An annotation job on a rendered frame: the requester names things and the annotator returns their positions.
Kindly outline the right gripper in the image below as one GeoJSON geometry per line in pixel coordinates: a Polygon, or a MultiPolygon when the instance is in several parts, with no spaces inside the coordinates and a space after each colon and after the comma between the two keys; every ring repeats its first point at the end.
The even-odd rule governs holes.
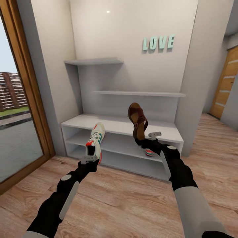
{"type": "Polygon", "coordinates": [[[138,144],[138,146],[141,146],[141,148],[143,148],[143,149],[149,148],[153,152],[154,152],[155,145],[158,143],[158,139],[156,139],[156,140],[148,140],[148,139],[137,140],[137,139],[135,139],[135,141],[138,144]]]}

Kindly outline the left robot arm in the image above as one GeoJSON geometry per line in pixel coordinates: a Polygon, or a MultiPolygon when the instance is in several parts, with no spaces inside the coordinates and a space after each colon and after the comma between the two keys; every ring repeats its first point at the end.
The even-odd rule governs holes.
{"type": "Polygon", "coordinates": [[[60,179],[57,191],[41,205],[37,217],[22,238],[54,238],[58,225],[62,223],[77,193],[79,183],[89,172],[97,171],[98,163],[98,156],[82,156],[78,169],[60,179]]]}

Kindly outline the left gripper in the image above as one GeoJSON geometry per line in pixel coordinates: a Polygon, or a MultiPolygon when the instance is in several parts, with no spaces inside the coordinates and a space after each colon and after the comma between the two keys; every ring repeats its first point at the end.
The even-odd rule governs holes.
{"type": "Polygon", "coordinates": [[[78,163],[78,168],[83,170],[85,173],[85,177],[89,172],[96,172],[97,171],[97,165],[99,163],[99,159],[97,159],[95,162],[88,162],[87,164],[81,164],[81,162],[78,163]]]}

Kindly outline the sandal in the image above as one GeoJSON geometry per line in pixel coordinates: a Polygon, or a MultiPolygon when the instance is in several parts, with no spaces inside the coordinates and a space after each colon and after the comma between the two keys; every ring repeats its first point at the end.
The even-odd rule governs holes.
{"type": "Polygon", "coordinates": [[[128,109],[128,117],[134,124],[133,137],[137,140],[144,140],[144,132],[148,126],[148,121],[138,103],[132,103],[130,105],[128,109]]]}

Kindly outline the gym shoe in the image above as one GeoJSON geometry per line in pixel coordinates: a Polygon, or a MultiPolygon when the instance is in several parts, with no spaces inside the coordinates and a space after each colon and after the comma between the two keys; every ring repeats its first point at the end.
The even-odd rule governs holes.
{"type": "MultiPolygon", "coordinates": [[[[86,143],[86,155],[98,156],[99,163],[102,161],[102,153],[100,149],[100,143],[104,138],[105,129],[102,122],[93,124],[90,140],[86,143]]],[[[90,161],[89,162],[95,162],[90,161]]]]}
{"type": "Polygon", "coordinates": [[[146,153],[146,155],[149,155],[149,156],[153,156],[154,155],[153,151],[150,150],[149,148],[146,149],[145,153],[146,153]]]}

